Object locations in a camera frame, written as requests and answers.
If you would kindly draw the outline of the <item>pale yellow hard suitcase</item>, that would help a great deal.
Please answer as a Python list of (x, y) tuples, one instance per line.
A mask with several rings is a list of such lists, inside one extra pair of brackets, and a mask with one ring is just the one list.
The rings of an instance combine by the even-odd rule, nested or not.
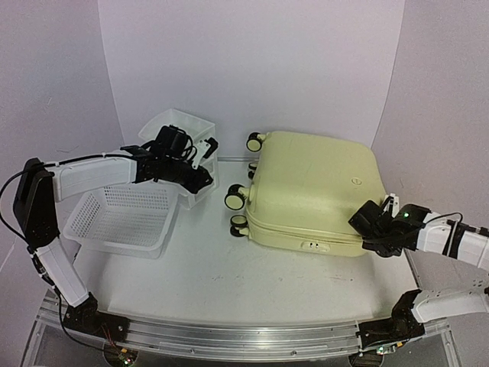
[(368, 200), (386, 198), (367, 146), (337, 138), (275, 131), (248, 136), (259, 154), (249, 186), (231, 185), (224, 202), (236, 211), (230, 233), (259, 245), (318, 255), (365, 255), (348, 221)]

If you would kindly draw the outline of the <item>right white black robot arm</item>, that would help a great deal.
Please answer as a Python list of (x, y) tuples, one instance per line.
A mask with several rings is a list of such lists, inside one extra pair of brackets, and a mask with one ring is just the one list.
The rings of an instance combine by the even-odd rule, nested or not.
[(423, 336), (431, 321), (488, 312), (486, 228), (465, 223), (460, 212), (395, 209), (391, 196), (367, 201), (348, 222), (363, 249), (383, 258), (412, 254), (421, 271), (418, 287), (400, 296), (389, 317), (358, 324), (361, 352), (393, 352)]

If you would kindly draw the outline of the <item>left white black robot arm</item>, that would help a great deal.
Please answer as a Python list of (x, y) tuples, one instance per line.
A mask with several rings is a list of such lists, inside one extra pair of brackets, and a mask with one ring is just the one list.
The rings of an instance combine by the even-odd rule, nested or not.
[(191, 194), (210, 186), (211, 174), (201, 165), (218, 148), (213, 138), (194, 142), (181, 128), (168, 125), (142, 146), (127, 145), (115, 153), (92, 154), (61, 162), (28, 160), (16, 173), (19, 184), (13, 212), (34, 267), (68, 308), (60, 318), (64, 330), (114, 339), (127, 336), (126, 317), (103, 313), (77, 274), (61, 243), (56, 204), (80, 193), (119, 184), (163, 181)]

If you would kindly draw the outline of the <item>white plastic drawer organizer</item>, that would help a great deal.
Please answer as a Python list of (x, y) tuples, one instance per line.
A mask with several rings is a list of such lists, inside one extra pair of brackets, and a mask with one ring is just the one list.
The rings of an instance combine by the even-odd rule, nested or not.
[[(191, 137), (195, 145), (209, 138), (217, 139), (215, 136), (215, 124), (213, 122), (190, 115), (178, 109), (168, 109), (154, 116), (141, 128), (138, 132), (138, 137), (144, 142), (153, 140), (165, 125), (173, 125), (184, 130)], [(192, 209), (219, 186), (217, 151), (214, 151), (208, 158), (201, 157), (199, 165), (209, 172), (213, 182), (209, 186), (201, 189), (197, 194), (191, 194), (182, 187), (177, 186), (176, 188), (180, 196), (179, 203), (185, 209)]]

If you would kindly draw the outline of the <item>white perforated plastic basket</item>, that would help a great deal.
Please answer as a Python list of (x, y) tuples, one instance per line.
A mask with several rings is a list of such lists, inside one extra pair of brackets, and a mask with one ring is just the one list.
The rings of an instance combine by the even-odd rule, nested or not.
[(116, 255), (159, 258), (178, 204), (174, 186), (125, 184), (84, 193), (63, 235), (80, 245)]

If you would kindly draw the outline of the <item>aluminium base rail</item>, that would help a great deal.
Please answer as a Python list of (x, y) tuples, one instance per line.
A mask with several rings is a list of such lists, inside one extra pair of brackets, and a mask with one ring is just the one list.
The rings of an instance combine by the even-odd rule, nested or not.
[[(120, 346), (169, 356), (237, 362), (322, 360), (369, 348), (357, 321), (285, 326), (206, 325), (147, 317), (130, 317), (111, 334)], [(458, 366), (452, 331), (446, 320), (430, 321), (425, 333), (371, 349), (408, 365)]]

